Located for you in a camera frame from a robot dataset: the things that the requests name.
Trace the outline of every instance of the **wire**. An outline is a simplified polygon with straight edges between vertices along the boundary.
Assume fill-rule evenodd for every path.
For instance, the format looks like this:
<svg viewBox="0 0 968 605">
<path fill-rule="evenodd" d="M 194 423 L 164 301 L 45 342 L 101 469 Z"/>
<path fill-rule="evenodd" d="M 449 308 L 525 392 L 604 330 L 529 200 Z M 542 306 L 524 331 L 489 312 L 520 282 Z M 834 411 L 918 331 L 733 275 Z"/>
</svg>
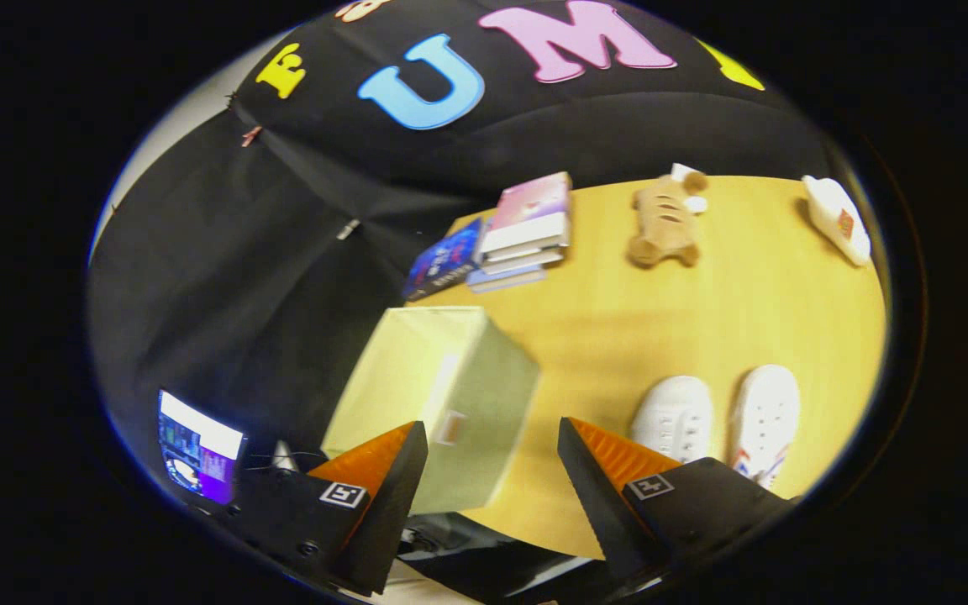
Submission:
<svg viewBox="0 0 968 605">
<path fill-rule="evenodd" d="M 272 462 L 266 466 L 253 466 L 252 468 L 245 468 L 245 471 L 263 471 L 265 468 L 272 468 L 274 466 L 274 460 L 286 459 L 286 457 L 292 455 L 314 455 L 316 457 L 323 457 L 323 459 L 326 459 L 327 457 L 326 455 L 318 455 L 318 453 L 313 452 L 289 452 L 288 455 L 253 455 L 256 457 L 270 457 Z"/>
</svg>

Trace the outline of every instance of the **yellow table surface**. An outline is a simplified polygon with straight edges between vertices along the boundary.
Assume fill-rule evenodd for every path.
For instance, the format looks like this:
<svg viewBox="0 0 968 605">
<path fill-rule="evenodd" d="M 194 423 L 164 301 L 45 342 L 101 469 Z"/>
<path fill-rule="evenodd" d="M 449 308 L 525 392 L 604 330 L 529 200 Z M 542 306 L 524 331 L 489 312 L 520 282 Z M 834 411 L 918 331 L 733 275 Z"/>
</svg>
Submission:
<svg viewBox="0 0 968 605">
<path fill-rule="evenodd" d="M 556 453 L 558 422 L 625 435 L 661 379 L 698 376 L 714 406 L 709 455 L 729 462 L 731 411 L 746 372 L 790 368 L 798 434 L 772 491 L 809 490 L 844 450 L 876 384 L 885 313 L 872 264 L 857 268 L 809 222 L 799 181 L 710 176 L 702 258 L 645 271 L 626 260 L 634 192 L 652 181 L 577 189 L 570 248 L 540 282 L 474 294 L 465 284 L 410 306 L 479 305 L 538 361 L 541 383 L 506 480 L 466 517 L 515 539 L 602 559 Z M 452 230 L 479 215 L 460 218 Z"/>
</svg>

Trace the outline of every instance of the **pink book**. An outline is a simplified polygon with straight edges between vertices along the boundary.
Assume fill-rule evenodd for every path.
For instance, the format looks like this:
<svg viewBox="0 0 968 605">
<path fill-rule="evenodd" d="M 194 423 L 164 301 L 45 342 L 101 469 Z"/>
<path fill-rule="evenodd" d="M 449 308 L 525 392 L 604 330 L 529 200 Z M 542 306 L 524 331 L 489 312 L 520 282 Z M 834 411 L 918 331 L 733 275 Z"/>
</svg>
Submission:
<svg viewBox="0 0 968 605">
<path fill-rule="evenodd" d="M 569 245 L 570 175 L 556 172 L 504 189 L 484 237 L 484 260 Z"/>
</svg>

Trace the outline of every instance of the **foam letter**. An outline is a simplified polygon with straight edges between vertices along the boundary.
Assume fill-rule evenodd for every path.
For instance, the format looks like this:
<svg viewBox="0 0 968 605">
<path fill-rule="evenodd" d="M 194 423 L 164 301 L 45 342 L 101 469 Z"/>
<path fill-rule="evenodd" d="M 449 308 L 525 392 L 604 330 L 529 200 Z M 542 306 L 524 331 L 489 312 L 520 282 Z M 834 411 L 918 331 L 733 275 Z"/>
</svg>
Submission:
<svg viewBox="0 0 968 605">
<path fill-rule="evenodd" d="M 289 93 L 293 92 L 293 88 L 297 88 L 304 77 L 304 69 L 293 71 L 295 66 L 301 66 L 301 57 L 293 54 L 293 51 L 298 50 L 299 46 L 295 42 L 293 45 L 286 45 L 285 49 L 279 50 L 276 58 L 271 59 L 271 62 L 265 65 L 264 69 L 260 70 L 259 76 L 256 77 L 257 83 L 266 82 L 274 86 L 276 91 L 279 91 L 280 99 L 288 97 Z"/>
<path fill-rule="evenodd" d="M 614 7 L 603 3 L 571 0 L 567 5 L 573 24 L 528 11 L 503 8 L 481 17 L 481 27 L 506 31 L 526 53 L 537 61 L 537 80 L 550 84 L 570 80 L 585 72 L 584 66 L 568 61 L 553 46 L 569 50 L 596 68 L 608 69 L 611 56 L 604 39 L 618 53 L 615 59 L 637 69 L 664 69 L 676 66 L 675 59 L 660 53 L 640 32 L 626 23 Z"/>
<path fill-rule="evenodd" d="M 360 19 L 376 10 L 380 7 L 380 4 L 388 3 L 389 0 L 362 0 L 360 3 L 350 3 L 346 4 L 345 7 L 339 8 L 334 16 L 341 18 L 345 23 L 353 23 L 355 20 Z"/>
<path fill-rule="evenodd" d="M 760 80 L 757 80 L 756 77 L 753 77 L 752 74 L 746 71 L 738 61 L 731 59 L 709 45 L 705 45 L 699 39 L 697 39 L 697 42 L 700 42 L 700 45 L 709 51 L 715 57 L 716 61 L 719 61 L 719 71 L 723 73 L 723 76 L 727 77 L 727 80 L 737 82 L 738 84 L 745 84 L 749 88 L 756 88 L 757 91 L 764 91 L 764 84 L 760 84 Z"/>
<path fill-rule="evenodd" d="M 373 73 L 357 89 L 361 99 L 372 99 L 396 122 L 414 130 L 438 128 L 468 114 L 484 96 L 484 79 L 465 59 L 446 46 L 449 35 L 436 34 L 406 51 L 407 61 L 425 61 L 450 81 L 450 95 L 430 103 L 398 77 L 396 66 Z"/>
</svg>

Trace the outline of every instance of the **sneaker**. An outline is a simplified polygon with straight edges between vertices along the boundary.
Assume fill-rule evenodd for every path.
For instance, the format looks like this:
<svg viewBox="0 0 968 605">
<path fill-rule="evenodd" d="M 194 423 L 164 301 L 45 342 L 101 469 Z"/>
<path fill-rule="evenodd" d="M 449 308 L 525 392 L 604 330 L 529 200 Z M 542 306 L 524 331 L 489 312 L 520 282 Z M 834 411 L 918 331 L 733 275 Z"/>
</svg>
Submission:
<svg viewBox="0 0 968 605">
<path fill-rule="evenodd" d="M 776 365 L 751 371 L 734 406 L 734 470 L 771 487 L 794 443 L 799 409 L 798 381 L 791 371 Z"/>
<path fill-rule="evenodd" d="M 835 179 L 813 179 L 803 176 L 809 192 L 809 218 L 831 244 L 858 267 L 869 264 L 869 234 L 857 213 L 853 200 Z"/>
<path fill-rule="evenodd" d="M 630 439 L 685 464 L 708 455 L 712 399 L 695 376 L 672 376 L 645 395 Z"/>
</svg>

